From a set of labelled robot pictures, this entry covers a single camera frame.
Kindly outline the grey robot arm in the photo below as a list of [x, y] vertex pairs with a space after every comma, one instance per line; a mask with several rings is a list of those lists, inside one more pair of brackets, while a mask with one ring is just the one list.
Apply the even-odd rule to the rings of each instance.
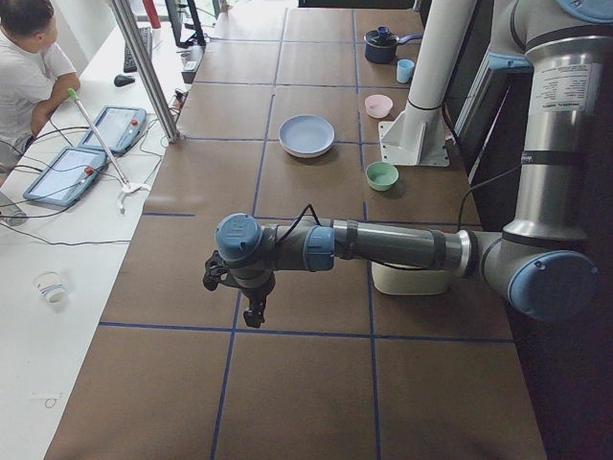
[[370, 76], [349, 44], [345, 11], [225, 13], [216, 36], [253, 59], [274, 52], [263, 83], [279, 134], [266, 139], [256, 213], [225, 218], [206, 230], [213, 257], [206, 288], [238, 288], [258, 327], [272, 298], [274, 274], [301, 294], [309, 314], [307, 271], [335, 258], [368, 260], [375, 287], [390, 295], [442, 292], [452, 276], [475, 276], [477, 294], [498, 293], [533, 319], [566, 327], [587, 314], [612, 324], [612, 163], [596, 152], [596, 131], [610, 129], [612, 27], [572, 17], [570, 3], [517, 1], [493, 6], [499, 37], [521, 62], [520, 124], [503, 151], [504, 174], [490, 188], [490, 226], [465, 201], [460, 159], [446, 151], [441, 107], [465, 31], [471, 1], [437, 1], [418, 53], [405, 109], [369, 137], [393, 173], [390, 187], [369, 191], [348, 171], [325, 164], [336, 155], [325, 122], [306, 125], [309, 104], [337, 105], [358, 118], [342, 95], [383, 87], [389, 71]]

